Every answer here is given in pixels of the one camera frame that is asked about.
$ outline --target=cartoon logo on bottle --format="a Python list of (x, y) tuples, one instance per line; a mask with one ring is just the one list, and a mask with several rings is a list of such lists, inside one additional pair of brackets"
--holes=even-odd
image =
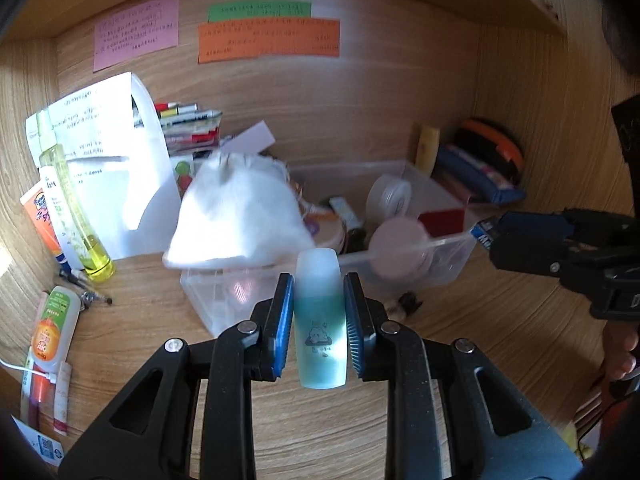
[(309, 331), (309, 337), (305, 341), (307, 346), (329, 346), (332, 343), (326, 330), (319, 326), (315, 326)]
[(48, 222), (49, 210), (47, 209), (47, 201), (44, 199), (43, 191), (39, 192), (36, 195), (36, 198), (33, 199), (33, 205), (36, 206), (36, 209), (38, 210), (36, 220), (43, 220), (45, 222)]

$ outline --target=human hand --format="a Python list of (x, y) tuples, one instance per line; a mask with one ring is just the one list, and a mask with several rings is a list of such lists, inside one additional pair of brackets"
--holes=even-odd
[(612, 381), (622, 379), (636, 366), (631, 352), (638, 345), (638, 323), (607, 321), (602, 331), (604, 365)]

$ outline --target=orange tube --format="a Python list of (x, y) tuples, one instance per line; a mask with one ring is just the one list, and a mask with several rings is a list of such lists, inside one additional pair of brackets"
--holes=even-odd
[(49, 217), (49, 209), (47, 209), (47, 202), (44, 200), (44, 192), (42, 190), (42, 183), (39, 182), (28, 190), (20, 199), (20, 203), (27, 211), (31, 222), (36, 226), (36, 231), (44, 241), (45, 245), (49, 248), (51, 253), (55, 256), (60, 266), (71, 272), (71, 267), (66, 261), (65, 253), (63, 253), (56, 233), (53, 230), (51, 224), (51, 218)]

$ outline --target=round container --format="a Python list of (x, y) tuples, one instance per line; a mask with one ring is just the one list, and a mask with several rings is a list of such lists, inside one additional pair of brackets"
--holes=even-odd
[(433, 251), (423, 247), (431, 237), (421, 222), (399, 216), (384, 222), (369, 241), (371, 268), (392, 282), (407, 282), (423, 277), (431, 266)]
[(382, 223), (402, 216), (411, 202), (411, 183), (393, 175), (384, 174), (371, 187), (365, 214), (367, 221)]
[(305, 216), (304, 223), (317, 248), (333, 249), (340, 254), (346, 240), (346, 232), (337, 214), (311, 212)]

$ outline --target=orange label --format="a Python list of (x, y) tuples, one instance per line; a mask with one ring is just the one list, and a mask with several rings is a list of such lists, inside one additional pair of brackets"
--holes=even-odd
[(38, 323), (33, 335), (33, 354), (43, 361), (51, 361), (58, 351), (60, 344), (60, 330), (50, 319), (43, 319)]
[(249, 18), (198, 26), (198, 62), (272, 55), (340, 56), (340, 20)]

